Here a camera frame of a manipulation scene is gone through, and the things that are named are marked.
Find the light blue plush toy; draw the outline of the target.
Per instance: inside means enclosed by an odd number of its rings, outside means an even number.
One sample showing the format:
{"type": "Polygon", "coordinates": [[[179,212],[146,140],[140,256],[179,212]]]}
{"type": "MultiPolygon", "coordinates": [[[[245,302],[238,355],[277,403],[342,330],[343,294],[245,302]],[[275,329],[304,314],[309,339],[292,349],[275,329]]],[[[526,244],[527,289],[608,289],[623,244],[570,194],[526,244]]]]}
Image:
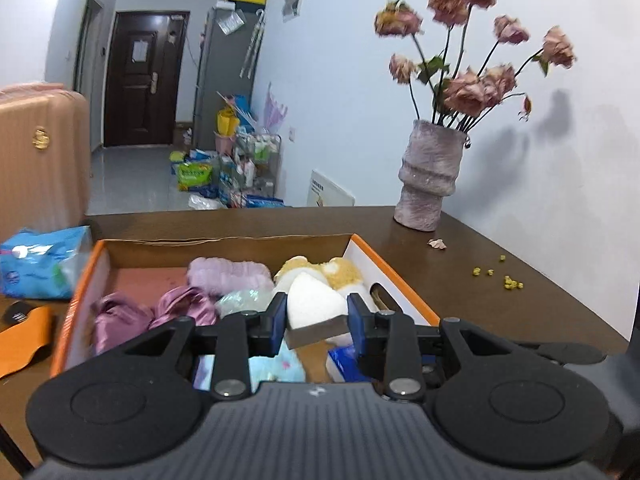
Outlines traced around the light blue plush toy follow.
{"type": "Polygon", "coordinates": [[[262,382],[306,382],[303,363],[297,353],[282,341],[280,350],[273,358],[254,356],[248,360],[250,385],[256,392],[262,382]]]}

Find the pale green bath pouf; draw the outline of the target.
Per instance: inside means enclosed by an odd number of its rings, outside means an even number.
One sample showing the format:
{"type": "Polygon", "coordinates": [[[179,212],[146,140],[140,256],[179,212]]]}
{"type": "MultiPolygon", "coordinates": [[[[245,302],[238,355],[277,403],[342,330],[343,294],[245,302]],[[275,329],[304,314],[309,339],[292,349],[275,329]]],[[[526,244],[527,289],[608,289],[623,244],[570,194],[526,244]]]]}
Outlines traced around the pale green bath pouf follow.
{"type": "Polygon", "coordinates": [[[216,302],[215,309],[221,318],[238,312],[264,312],[271,298],[272,290],[268,288],[237,290],[222,296],[216,302]]]}

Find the yellow flower crumbs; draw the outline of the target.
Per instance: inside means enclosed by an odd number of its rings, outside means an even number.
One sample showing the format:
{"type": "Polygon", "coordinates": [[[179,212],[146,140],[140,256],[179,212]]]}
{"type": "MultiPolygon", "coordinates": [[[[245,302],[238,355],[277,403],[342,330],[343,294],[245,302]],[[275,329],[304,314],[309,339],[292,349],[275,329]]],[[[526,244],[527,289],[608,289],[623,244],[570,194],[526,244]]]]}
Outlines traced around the yellow flower crumbs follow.
{"type": "MultiPolygon", "coordinates": [[[[482,268],[481,266],[473,266],[471,271],[472,277],[479,278],[480,276],[486,276],[486,278],[495,278],[499,275],[500,268],[502,266],[505,266],[507,261],[508,257],[505,254],[500,254],[498,255],[496,260],[496,263],[498,264],[496,268],[482,268]]],[[[525,284],[522,281],[514,278],[514,276],[511,274],[503,273],[501,275],[501,279],[502,287],[505,290],[522,290],[525,287],[525,284]]]]}

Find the purple microfibre cloth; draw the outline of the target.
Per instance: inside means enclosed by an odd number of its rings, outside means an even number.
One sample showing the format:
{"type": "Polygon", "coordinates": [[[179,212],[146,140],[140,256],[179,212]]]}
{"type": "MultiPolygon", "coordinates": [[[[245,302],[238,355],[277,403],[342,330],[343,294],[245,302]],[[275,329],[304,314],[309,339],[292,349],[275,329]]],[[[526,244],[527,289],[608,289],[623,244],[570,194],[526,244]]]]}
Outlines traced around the purple microfibre cloth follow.
{"type": "Polygon", "coordinates": [[[193,385],[198,390],[208,391],[212,382],[215,356],[206,354],[198,359],[193,385]]]}

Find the orange plastic shoehorn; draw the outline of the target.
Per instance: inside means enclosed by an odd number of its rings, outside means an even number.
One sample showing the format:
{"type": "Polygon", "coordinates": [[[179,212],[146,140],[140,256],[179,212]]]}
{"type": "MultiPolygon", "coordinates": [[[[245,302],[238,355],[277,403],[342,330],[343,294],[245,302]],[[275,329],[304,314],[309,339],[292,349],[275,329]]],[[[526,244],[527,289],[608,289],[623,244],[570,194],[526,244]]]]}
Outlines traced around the orange plastic shoehorn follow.
{"type": "Polygon", "coordinates": [[[49,306],[35,307],[15,301],[2,315],[1,377],[19,372],[35,359],[53,339],[54,313],[49,306]]]}

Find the fallen petal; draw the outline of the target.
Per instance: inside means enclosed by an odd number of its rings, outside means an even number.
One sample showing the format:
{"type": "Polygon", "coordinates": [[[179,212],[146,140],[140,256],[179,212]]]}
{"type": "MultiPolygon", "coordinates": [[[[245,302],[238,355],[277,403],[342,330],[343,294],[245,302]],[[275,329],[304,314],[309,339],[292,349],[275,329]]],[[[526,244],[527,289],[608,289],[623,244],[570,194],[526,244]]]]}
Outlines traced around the fallen petal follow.
{"type": "Polygon", "coordinates": [[[437,249],[437,250],[446,250],[447,249],[446,243],[441,238],[438,238],[437,240],[434,240],[434,238],[432,238],[431,240],[429,240],[427,242],[427,244],[431,248],[434,248],[434,249],[437,249]]]}

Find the white and yellow alpaca plush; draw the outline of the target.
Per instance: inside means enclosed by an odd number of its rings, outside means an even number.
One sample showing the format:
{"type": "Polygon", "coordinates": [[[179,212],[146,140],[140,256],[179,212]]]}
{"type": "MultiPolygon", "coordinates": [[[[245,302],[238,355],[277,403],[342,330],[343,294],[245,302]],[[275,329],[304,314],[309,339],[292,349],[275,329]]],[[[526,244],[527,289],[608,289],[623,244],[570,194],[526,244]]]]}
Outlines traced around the white and yellow alpaca plush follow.
{"type": "Polygon", "coordinates": [[[304,256],[288,259],[274,277],[272,296],[277,292],[287,293],[294,278],[302,272],[309,272],[341,294],[346,299],[346,306],[347,297],[356,292],[371,312],[378,312],[360,270],[355,263],[342,257],[324,263],[311,263],[304,256]]]}

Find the peach ribbed suitcase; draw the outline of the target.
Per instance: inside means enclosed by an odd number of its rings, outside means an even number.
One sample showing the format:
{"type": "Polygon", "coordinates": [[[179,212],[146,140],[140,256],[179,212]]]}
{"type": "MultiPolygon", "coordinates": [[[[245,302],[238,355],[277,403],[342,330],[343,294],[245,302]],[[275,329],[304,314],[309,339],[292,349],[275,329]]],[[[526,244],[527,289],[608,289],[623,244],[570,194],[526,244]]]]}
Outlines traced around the peach ribbed suitcase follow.
{"type": "Polygon", "coordinates": [[[89,104],[62,84],[1,90],[0,221],[6,240],[22,229],[77,226],[90,195],[89,104]]]}

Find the blue tissue pack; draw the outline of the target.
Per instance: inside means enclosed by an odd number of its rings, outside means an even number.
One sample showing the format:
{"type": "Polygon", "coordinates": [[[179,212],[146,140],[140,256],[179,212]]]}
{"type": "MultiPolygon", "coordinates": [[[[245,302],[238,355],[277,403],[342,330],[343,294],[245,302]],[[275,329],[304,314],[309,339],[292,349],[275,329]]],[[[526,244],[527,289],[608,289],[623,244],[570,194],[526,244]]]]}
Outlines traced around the blue tissue pack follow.
{"type": "Polygon", "coordinates": [[[1,292],[17,299],[70,299],[91,252],[88,226],[18,232],[1,243],[1,292]]]}

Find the pink satin scrunchie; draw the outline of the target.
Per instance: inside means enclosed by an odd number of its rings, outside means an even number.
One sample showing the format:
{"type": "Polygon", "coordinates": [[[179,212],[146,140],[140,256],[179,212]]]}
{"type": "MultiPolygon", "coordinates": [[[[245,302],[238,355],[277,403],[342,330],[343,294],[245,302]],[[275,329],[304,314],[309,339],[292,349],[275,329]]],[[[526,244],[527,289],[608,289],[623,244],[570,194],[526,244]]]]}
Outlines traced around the pink satin scrunchie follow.
{"type": "Polygon", "coordinates": [[[121,292],[113,292],[96,301],[91,310],[95,354],[111,350],[182,316],[193,318],[197,326],[214,325],[219,318],[206,292],[192,286],[173,288],[152,306],[139,304],[121,292]]]}

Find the white wedge sponge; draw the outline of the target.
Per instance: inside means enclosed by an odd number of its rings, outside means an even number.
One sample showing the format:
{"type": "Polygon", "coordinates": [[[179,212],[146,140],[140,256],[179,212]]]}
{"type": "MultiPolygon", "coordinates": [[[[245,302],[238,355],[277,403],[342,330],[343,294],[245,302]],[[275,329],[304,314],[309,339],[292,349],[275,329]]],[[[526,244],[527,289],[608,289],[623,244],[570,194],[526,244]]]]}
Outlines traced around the white wedge sponge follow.
{"type": "Polygon", "coordinates": [[[335,347],[348,347],[346,299],[309,272],[299,273],[286,293],[288,329],[285,340],[298,349],[324,340],[335,347]]]}

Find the red cardboard box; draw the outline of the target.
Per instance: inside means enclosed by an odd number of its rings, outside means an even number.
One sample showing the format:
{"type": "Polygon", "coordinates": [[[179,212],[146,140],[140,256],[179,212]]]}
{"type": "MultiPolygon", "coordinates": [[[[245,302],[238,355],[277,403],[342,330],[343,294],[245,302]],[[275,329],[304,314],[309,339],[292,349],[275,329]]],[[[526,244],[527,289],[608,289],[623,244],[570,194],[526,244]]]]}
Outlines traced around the red cardboard box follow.
{"type": "Polygon", "coordinates": [[[221,238],[195,242],[100,240],[70,302],[54,350],[60,374],[179,316],[219,324],[262,311],[277,292],[292,306],[274,359],[250,361],[250,382],[337,382],[329,352],[352,344],[346,298],[399,310],[419,325],[437,314],[360,236],[221,238]]]}

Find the lilac towel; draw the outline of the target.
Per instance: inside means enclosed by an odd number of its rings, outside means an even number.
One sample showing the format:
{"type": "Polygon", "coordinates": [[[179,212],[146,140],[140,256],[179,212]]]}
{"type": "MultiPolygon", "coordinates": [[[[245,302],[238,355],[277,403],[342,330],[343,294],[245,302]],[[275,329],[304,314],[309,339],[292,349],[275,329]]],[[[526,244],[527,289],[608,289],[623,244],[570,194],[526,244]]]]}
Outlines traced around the lilac towel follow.
{"type": "Polygon", "coordinates": [[[213,297],[222,297],[243,289],[273,289],[268,268],[253,261],[196,258],[189,264],[186,280],[192,287],[213,297]]]}

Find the blue tissue packet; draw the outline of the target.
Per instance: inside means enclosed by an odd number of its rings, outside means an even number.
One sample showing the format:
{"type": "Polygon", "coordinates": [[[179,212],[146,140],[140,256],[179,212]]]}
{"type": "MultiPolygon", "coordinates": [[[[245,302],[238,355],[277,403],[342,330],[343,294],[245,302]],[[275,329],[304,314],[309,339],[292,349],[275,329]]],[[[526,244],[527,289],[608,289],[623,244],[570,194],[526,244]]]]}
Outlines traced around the blue tissue packet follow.
{"type": "Polygon", "coordinates": [[[334,347],[326,357],[326,372],[332,382],[370,382],[371,378],[361,373],[354,346],[334,347]]]}

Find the pink ceramic vase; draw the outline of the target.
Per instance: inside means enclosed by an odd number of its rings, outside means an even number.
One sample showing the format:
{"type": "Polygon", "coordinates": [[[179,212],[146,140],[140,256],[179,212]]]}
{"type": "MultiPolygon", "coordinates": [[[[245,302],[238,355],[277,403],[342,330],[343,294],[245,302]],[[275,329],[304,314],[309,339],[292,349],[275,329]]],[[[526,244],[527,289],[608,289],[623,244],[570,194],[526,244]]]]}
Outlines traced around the pink ceramic vase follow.
{"type": "Polygon", "coordinates": [[[402,156],[402,188],[394,220],[405,228],[434,232],[442,201],[454,194],[468,135],[457,129],[416,119],[402,156]]]}

